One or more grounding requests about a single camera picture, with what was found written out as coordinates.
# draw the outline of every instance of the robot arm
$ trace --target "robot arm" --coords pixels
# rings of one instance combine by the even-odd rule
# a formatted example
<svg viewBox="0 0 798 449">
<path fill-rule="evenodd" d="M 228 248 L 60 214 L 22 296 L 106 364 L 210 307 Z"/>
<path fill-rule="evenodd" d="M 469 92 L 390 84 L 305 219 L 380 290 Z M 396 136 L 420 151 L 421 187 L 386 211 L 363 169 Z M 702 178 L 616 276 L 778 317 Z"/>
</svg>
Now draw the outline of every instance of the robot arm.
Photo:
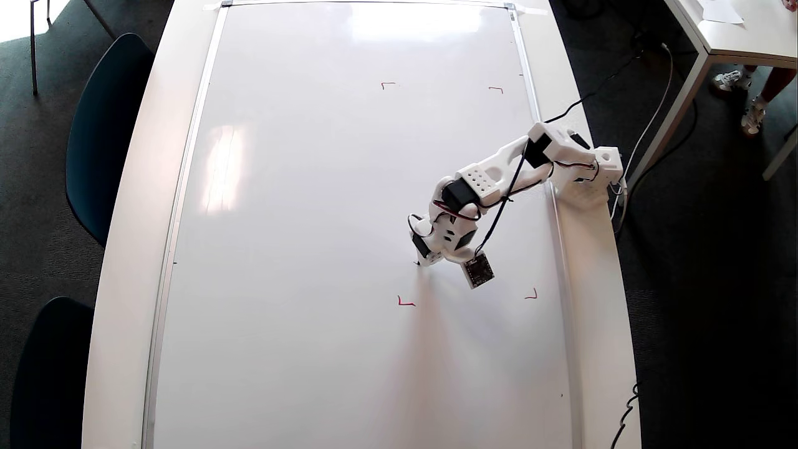
<svg viewBox="0 0 798 449">
<path fill-rule="evenodd" d="M 618 149 L 590 149 L 578 134 L 536 123 L 492 156 L 438 181 L 428 213 L 408 217 L 418 264 L 426 267 L 441 259 L 460 264 L 472 288 L 493 278 L 481 248 L 470 246 L 477 221 L 509 197 L 543 183 L 555 167 L 560 183 L 570 184 L 559 191 L 583 204 L 606 202 L 607 185 L 617 184 L 622 175 Z"/>
</svg>

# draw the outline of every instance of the whiteboard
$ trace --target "whiteboard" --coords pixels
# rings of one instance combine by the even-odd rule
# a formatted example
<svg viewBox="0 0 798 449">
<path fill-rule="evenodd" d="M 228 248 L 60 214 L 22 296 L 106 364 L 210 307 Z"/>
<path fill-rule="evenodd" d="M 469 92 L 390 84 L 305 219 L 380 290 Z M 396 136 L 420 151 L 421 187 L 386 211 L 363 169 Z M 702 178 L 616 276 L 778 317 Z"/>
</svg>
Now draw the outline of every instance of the whiteboard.
<svg viewBox="0 0 798 449">
<path fill-rule="evenodd" d="M 475 290 L 457 265 L 417 267 L 406 221 L 441 177 L 537 118 L 514 13 L 309 2 L 218 14 L 146 446 L 571 447 L 551 198 L 541 187 L 508 205 L 485 245 L 496 278 Z"/>
</svg>

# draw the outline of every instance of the white cable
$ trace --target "white cable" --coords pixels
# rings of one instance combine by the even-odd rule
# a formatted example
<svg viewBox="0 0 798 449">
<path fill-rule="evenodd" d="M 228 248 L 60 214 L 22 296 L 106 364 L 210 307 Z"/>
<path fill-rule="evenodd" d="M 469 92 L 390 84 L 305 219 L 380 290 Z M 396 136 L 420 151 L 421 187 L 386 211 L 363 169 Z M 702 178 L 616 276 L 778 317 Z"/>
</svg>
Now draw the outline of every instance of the white cable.
<svg viewBox="0 0 798 449">
<path fill-rule="evenodd" d="M 629 190 L 626 188 L 626 175 L 629 173 L 629 168 L 632 166 L 632 160 L 634 159 L 634 154 L 638 151 L 638 147 L 640 146 L 640 142 L 642 142 L 644 136 L 648 132 L 648 129 L 651 127 L 651 124 L 654 123 L 654 119 L 657 118 L 659 115 L 660 109 L 662 109 L 662 105 L 665 103 L 665 98 L 668 96 L 668 90 L 670 90 L 670 82 L 674 78 L 674 56 L 671 54 L 670 49 L 664 43 L 660 44 L 660 46 L 668 52 L 668 59 L 670 59 L 670 72 L 668 73 L 668 84 L 665 86 L 665 92 L 662 93 L 662 100 L 659 101 L 659 106 L 657 106 L 657 110 L 654 111 L 654 115 L 651 116 L 651 120 L 649 120 L 648 125 L 640 133 L 640 137 L 638 138 L 638 142 L 634 144 L 634 148 L 632 149 L 632 154 L 629 156 L 629 160 L 626 162 L 626 169 L 623 171 L 623 178 L 621 181 L 624 184 L 623 188 L 623 213 L 621 213 L 621 220 L 618 223 L 618 230 L 615 231 L 617 234 L 621 227 L 623 226 L 623 219 L 626 218 L 626 210 L 629 208 Z M 618 207 L 618 198 L 620 195 L 615 196 L 615 204 L 612 206 L 612 213 L 610 214 L 610 219 L 612 220 L 615 217 L 615 208 Z"/>
<path fill-rule="evenodd" d="M 668 58 L 670 58 L 670 72 L 668 73 L 668 85 L 665 86 L 665 92 L 662 93 L 662 100 L 659 101 L 659 106 L 657 106 L 657 110 L 654 111 L 654 115 L 651 116 L 651 120 L 649 120 L 649 124 L 646 125 L 646 128 L 640 134 L 640 138 L 638 139 L 638 143 L 634 144 L 634 149 L 632 149 L 632 155 L 629 156 L 629 160 L 626 163 L 626 170 L 623 171 L 623 179 L 626 179 L 626 175 L 629 173 L 629 168 L 632 166 L 632 160 L 634 159 L 634 154 L 638 151 L 638 147 L 640 146 L 640 142 L 643 140 L 643 137 L 648 132 L 648 128 L 651 127 L 651 124 L 654 123 L 654 119 L 657 118 L 659 114 L 659 110 L 662 109 L 662 104 L 665 103 L 665 98 L 668 96 L 668 90 L 670 89 L 670 81 L 674 77 L 674 56 L 670 53 L 670 49 L 665 44 L 660 44 L 662 48 L 664 48 L 668 52 Z"/>
</svg>

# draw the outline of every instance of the tape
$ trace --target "tape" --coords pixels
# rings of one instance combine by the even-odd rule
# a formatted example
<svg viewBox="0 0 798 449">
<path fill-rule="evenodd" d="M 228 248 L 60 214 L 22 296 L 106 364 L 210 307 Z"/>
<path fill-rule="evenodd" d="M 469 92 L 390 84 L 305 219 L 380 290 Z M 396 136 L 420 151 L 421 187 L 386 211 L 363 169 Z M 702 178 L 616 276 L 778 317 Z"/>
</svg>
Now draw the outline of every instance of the tape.
<svg viewBox="0 0 798 449">
<path fill-rule="evenodd" d="M 516 11 L 519 14 L 534 14 L 539 16 L 548 15 L 548 11 L 541 9 L 541 8 L 527 8 L 526 6 L 521 6 L 516 3 Z"/>
</svg>

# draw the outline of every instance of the person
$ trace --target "person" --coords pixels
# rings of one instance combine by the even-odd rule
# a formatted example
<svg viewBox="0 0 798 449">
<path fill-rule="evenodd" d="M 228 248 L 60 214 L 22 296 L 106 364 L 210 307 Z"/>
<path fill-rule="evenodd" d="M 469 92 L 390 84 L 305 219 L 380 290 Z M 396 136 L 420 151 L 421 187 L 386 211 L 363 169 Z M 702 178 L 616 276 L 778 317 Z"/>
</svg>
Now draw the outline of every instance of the person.
<svg viewBox="0 0 798 449">
<path fill-rule="evenodd" d="M 712 78 L 710 87 L 719 97 L 727 97 L 731 93 L 748 92 L 751 88 L 751 76 L 756 69 L 757 66 L 743 66 L 743 70 L 718 74 Z M 768 107 L 768 103 L 795 77 L 795 69 L 773 67 L 762 92 L 751 100 L 751 105 L 740 120 L 741 130 L 746 137 L 755 137 L 759 134 L 764 119 L 764 110 Z"/>
</svg>

